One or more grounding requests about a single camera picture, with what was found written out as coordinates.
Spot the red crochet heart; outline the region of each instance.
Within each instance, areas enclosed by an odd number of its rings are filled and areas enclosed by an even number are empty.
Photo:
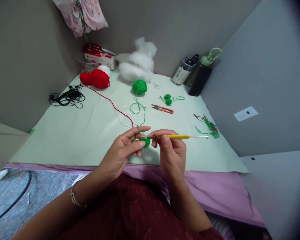
[[[81,73],[80,81],[86,85],[92,84],[96,88],[106,88],[110,86],[109,76],[100,69],[93,70],[89,73]]]

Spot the left hand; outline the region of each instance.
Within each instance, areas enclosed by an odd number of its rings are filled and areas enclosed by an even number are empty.
[[[150,127],[141,126],[139,129],[145,132],[148,131]],[[118,136],[96,170],[111,181],[117,179],[122,173],[128,157],[134,153],[137,153],[137,156],[141,157],[141,148],[145,146],[145,141],[135,139],[135,141],[132,142],[133,137],[135,135],[138,137],[137,134],[139,133],[140,131],[137,128],[132,128]]]

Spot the red clothing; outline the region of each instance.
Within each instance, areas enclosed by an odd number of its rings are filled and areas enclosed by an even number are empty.
[[[173,215],[159,188],[126,175],[112,182],[96,204],[84,211],[87,215],[58,239],[223,240],[214,228],[192,230]]]

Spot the yellow crochet hook handle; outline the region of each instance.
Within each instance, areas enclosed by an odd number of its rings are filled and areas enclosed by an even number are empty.
[[[190,135],[168,135],[170,139],[189,139]]]

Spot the purple blanket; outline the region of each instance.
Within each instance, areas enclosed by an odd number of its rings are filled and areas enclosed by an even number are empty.
[[[87,173],[87,171],[96,168],[96,166],[26,163],[8,163],[6,167],[24,170],[58,171],[72,175]],[[159,167],[126,165],[123,173],[159,186],[166,197],[169,198],[167,185]],[[240,222],[265,227],[238,173],[186,171],[185,177],[192,194],[204,210]]]

